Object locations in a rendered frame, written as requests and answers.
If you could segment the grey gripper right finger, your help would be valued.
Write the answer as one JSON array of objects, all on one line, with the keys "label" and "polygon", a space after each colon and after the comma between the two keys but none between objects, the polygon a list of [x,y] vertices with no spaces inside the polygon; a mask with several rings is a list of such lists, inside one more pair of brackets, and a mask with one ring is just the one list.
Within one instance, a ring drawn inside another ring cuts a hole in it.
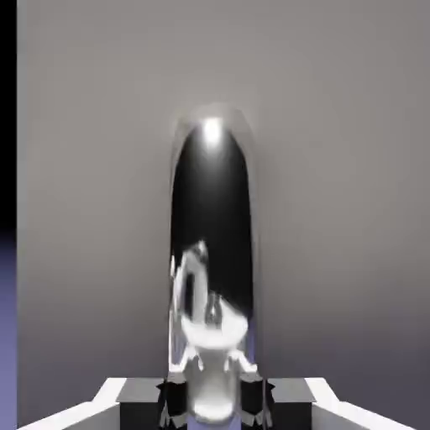
[{"label": "grey gripper right finger", "polygon": [[266,430],[413,430],[340,400],[322,377],[266,381]]}]

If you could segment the grey cabinet door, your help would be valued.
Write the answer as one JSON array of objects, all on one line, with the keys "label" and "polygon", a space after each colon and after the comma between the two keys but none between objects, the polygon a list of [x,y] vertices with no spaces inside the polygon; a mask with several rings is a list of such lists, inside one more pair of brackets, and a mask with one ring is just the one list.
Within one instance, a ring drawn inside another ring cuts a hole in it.
[{"label": "grey cabinet door", "polygon": [[270,372],[430,430],[430,0],[18,0],[18,424],[161,370],[211,102],[255,138]]}]

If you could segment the shiny curved metal handle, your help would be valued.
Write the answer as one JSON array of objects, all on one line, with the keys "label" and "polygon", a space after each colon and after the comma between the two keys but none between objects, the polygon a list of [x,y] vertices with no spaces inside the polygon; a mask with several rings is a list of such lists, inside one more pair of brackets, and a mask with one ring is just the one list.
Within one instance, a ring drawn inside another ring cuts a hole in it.
[{"label": "shiny curved metal handle", "polygon": [[272,430],[260,358],[254,136],[213,102],[177,124],[162,430]]}]

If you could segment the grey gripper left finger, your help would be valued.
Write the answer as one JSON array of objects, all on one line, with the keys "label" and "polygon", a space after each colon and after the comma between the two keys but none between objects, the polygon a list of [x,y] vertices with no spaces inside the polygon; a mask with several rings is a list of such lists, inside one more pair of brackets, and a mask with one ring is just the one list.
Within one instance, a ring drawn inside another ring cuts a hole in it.
[{"label": "grey gripper left finger", "polygon": [[97,394],[18,430],[157,430],[161,378],[109,377]]}]

